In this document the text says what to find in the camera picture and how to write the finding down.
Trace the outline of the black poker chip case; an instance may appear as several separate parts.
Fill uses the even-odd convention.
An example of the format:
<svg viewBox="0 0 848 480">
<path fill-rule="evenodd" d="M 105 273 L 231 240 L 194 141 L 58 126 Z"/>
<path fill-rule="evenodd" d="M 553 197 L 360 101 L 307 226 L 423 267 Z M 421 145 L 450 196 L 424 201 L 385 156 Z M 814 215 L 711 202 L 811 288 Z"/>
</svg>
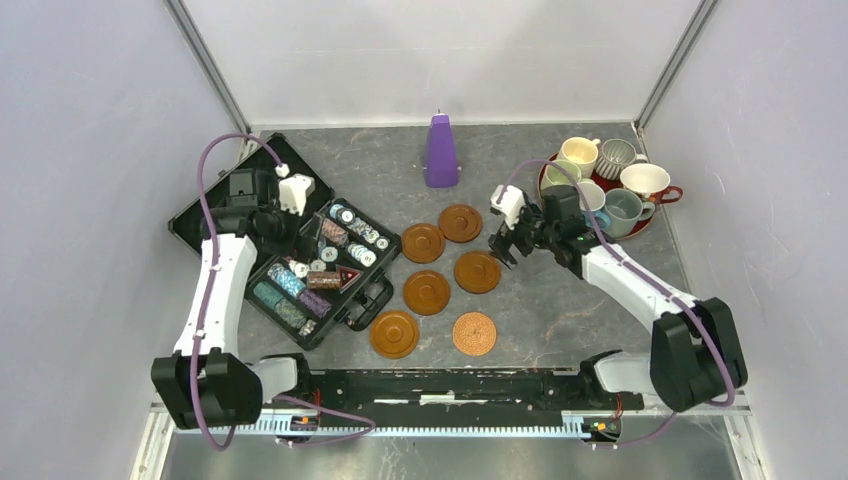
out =
<svg viewBox="0 0 848 480">
<path fill-rule="evenodd" d="M 313 350 L 335 324 L 354 331 L 370 326 L 394 294 L 386 267 L 398 256 L 398 234 L 367 216 L 321 179 L 284 135 L 274 133 L 206 193 L 218 233 L 236 228 L 227 208 L 236 202 L 266 213 L 273 198 L 270 176 L 276 157 L 314 181 L 298 220 L 271 221 L 283 240 L 256 239 L 245 298 L 302 349 Z"/>
</svg>

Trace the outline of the grey-green mug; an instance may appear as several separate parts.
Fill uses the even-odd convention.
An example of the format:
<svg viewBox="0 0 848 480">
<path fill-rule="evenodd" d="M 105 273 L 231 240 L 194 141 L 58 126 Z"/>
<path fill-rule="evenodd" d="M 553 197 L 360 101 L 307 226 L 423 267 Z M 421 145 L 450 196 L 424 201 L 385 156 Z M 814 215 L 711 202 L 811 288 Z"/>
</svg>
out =
<svg viewBox="0 0 848 480">
<path fill-rule="evenodd" d="M 628 236 L 640 221 L 650 219 L 656 211 L 653 202 L 623 188 L 611 189 L 605 194 L 603 212 L 610 218 L 605 232 L 613 238 Z"/>
</svg>

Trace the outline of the orange-brown wooden coaster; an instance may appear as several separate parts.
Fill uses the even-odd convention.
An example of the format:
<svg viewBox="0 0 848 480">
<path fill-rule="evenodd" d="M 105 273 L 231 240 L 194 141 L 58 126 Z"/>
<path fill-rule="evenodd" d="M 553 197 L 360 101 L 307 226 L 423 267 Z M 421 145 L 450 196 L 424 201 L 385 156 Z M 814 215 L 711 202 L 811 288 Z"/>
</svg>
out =
<svg viewBox="0 0 848 480">
<path fill-rule="evenodd" d="M 369 340 L 380 356 L 399 359 L 409 355 L 418 344 L 420 330 L 415 318 L 402 310 L 381 313 L 372 322 Z"/>
</svg>

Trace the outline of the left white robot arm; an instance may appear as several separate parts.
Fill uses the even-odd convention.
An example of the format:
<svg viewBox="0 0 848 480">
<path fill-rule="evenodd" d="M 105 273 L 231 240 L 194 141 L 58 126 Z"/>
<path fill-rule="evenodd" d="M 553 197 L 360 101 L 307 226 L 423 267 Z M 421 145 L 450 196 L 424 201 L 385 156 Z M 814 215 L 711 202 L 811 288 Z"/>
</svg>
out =
<svg viewBox="0 0 848 480">
<path fill-rule="evenodd" d="M 306 405 L 313 379 L 291 356 L 243 363 L 237 336 L 251 271 L 260 251 L 295 244 L 313 178 L 273 171 L 232 172 L 218 206 L 200 196 L 201 268 L 191 310 L 173 352 L 154 360 L 151 380 L 177 428 L 210 432 L 254 423 L 275 396 Z"/>
</svg>

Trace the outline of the woven rattan coaster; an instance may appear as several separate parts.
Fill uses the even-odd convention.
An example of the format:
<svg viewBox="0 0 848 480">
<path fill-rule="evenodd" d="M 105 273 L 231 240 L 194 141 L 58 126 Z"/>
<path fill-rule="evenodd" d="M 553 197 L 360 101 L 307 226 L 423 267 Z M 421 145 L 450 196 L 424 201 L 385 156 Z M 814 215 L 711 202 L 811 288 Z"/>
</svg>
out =
<svg viewBox="0 0 848 480">
<path fill-rule="evenodd" d="M 469 356 L 483 356 L 494 348 L 497 329 L 489 316 L 480 312 L 469 312 L 460 315 L 456 320 L 452 340 L 460 352 Z"/>
</svg>

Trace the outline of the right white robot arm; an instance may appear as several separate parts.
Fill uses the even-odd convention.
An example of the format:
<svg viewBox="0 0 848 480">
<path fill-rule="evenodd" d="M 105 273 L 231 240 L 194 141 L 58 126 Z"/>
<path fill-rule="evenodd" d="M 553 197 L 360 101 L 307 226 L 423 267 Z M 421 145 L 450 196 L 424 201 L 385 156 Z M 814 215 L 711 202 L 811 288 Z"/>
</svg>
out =
<svg viewBox="0 0 848 480">
<path fill-rule="evenodd" d="M 614 239 L 593 228 L 579 191 L 555 186 L 533 203 L 513 185 L 500 185 L 490 200 L 503 217 L 490 236 L 491 254 L 508 267 L 514 251 L 553 254 L 556 263 L 621 305 L 649 332 L 647 354 L 611 351 L 582 362 L 580 400 L 602 408 L 617 393 L 658 397 L 674 412 L 732 399 L 749 379 L 730 307 L 718 298 L 699 300 L 648 272 Z"/>
</svg>

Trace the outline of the light green mug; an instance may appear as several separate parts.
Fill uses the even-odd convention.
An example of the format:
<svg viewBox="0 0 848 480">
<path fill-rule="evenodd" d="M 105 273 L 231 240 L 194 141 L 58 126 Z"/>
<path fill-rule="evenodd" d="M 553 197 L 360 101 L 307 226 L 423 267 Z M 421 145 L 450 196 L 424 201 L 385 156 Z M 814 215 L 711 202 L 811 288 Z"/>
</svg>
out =
<svg viewBox="0 0 848 480">
<path fill-rule="evenodd" d="M 572 185 L 582 180 L 580 168 L 569 160 L 558 159 L 545 166 L 539 183 L 539 191 L 559 185 Z"/>
</svg>

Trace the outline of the brown wooden coaster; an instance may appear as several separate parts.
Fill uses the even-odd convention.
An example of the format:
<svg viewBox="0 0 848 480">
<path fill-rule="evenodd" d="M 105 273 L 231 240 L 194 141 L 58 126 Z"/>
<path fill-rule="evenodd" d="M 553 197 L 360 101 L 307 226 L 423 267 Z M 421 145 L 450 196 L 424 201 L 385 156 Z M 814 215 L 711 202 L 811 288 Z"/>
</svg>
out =
<svg viewBox="0 0 848 480">
<path fill-rule="evenodd" d="M 457 284 L 472 294 L 485 294 L 492 291 L 501 280 L 500 263 L 484 251 L 470 251 L 462 254 L 454 266 L 454 278 Z"/>
<path fill-rule="evenodd" d="M 418 264 L 436 261 L 445 250 L 446 239 L 442 231 L 430 223 L 408 227 L 401 236 L 404 256 Z"/>
<path fill-rule="evenodd" d="M 441 212 L 438 226 L 446 239 L 455 243 L 468 243 L 480 234 L 483 220 L 473 207 L 454 204 Z"/>
<path fill-rule="evenodd" d="M 413 273 L 403 287 L 403 299 L 413 312 L 432 316 L 440 313 L 449 303 L 451 296 L 447 279 L 433 270 Z"/>
</svg>

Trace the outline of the red round tray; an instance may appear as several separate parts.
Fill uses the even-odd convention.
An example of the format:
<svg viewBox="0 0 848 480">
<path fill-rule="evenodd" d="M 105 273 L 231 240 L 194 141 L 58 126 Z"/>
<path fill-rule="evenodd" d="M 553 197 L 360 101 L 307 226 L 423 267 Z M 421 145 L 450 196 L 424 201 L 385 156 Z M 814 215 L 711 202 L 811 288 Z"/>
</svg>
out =
<svg viewBox="0 0 848 480">
<path fill-rule="evenodd" d="M 610 195 L 609 191 L 625 188 L 619 180 L 607 180 L 598 173 L 590 177 L 581 177 L 580 181 L 592 183 L 594 187 L 583 187 L 592 209 L 583 211 L 585 223 L 591 227 L 589 214 L 592 213 L 603 232 L 614 239 L 625 239 L 639 234 L 654 219 L 658 207 L 648 200 L 631 202 L 629 196 Z"/>
</svg>

